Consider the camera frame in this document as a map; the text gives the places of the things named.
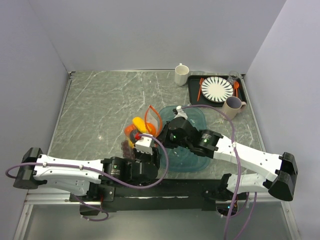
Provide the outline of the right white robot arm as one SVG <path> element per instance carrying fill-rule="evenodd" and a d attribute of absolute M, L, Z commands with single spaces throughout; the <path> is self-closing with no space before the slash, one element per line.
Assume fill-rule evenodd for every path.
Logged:
<path fill-rule="evenodd" d="M 197 156 L 226 161 L 253 172 L 245 175 L 225 173 L 217 186 L 204 192 L 207 198 L 225 202 L 235 194 L 252 192 L 269 193 L 286 202 L 294 198 L 298 167 L 291 153 L 271 154 L 232 143 L 230 138 L 218 132 L 196 129 L 183 117 L 166 122 L 157 139 L 167 149 L 182 147 Z"/>

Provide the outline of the smooth orange persimmon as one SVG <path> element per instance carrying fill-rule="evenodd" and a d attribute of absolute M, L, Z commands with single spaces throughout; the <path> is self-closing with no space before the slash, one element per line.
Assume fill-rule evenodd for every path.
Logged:
<path fill-rule="evenodd" d="M 148 132 L 148 134 L 153 135 L 153 136 L 156 135 L 157 130 L 156 130 L 156 127 L 152 123 L 147 122 L 145 128 L 146 128 L 146 131 Z"/>

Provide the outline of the textured orange tangerine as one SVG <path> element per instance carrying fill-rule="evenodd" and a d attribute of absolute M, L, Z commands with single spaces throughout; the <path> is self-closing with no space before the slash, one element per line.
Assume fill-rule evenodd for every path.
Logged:
<path fill-rule="evenodd" d="M 129 136 L 130 133 L 131 133 L 133 130 L 135 130 L 135 129 L 136 129 L 135 125 L 134 125 L 134 124 L 130 124 L 130 125 L 128 125 L 128 126 L 124 129 L 124 134 L 125 134 L 126 136 Z"/>

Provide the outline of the dark red grape bunch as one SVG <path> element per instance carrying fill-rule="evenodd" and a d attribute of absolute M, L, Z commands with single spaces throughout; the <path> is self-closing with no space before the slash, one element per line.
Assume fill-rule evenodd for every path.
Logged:
<path fill-rule="evenodd" d="M 121 142 L 121 150 L 123 158 L 131 160 L 135 159 L 134 150 L 130 147 L 130 144 L 127 140 Z"/>

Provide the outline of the clear zip top bag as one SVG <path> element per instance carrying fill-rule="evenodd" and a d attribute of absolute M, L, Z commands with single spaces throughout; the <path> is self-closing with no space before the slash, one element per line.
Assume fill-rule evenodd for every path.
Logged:
<path fill-rule="evenodd" d="M 138 140 L 136 135 L 149 134 L 157 137 L 163 127 L 163 121 L 159 112 L 149 105 L 144 117 L 136 116 L 132 123 L 125 127 L 125 140 L 121 143 L 122 156 L 127 159 L 134 159 L 134 143 Z"/>

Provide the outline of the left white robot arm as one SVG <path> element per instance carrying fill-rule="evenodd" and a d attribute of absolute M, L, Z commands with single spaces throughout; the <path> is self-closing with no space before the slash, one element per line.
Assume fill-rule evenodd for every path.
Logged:
<path fill-rule="evenodd" d="M 160 168 L 159 151 L 133 151 L 133 158 L 111 157 L 98 160 L 72 160 L 43 154 L 30 148 L 22 158 L 13 186 L 35 190 L 41 185 L 95 200 L 103 185 L 140 188 L 152 184 Z"/>

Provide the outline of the yellow corn cob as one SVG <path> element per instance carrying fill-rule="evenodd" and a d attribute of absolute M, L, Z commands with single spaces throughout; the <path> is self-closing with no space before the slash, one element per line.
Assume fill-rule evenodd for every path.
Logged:
<path fill-rule="evenodd" d="M 135 128 L 143 134 L 147 133 L 145 121 L 141 117 L 135 117 L 132 119 L 132 124 L 134 124 Z"/>

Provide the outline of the yellow pear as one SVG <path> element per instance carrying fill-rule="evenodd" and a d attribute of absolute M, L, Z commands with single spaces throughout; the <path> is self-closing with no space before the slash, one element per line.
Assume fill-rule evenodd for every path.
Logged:
<path fill-rule="evenodd" d="M 135 143 L 137 142 L 136 137 L 131 134 L 131 135 L 129 135 L 129 136 L 127 137 L 127 140 L 128 140 L 129 146 L 130 146 L 131 148 L 134 148 Z"/>

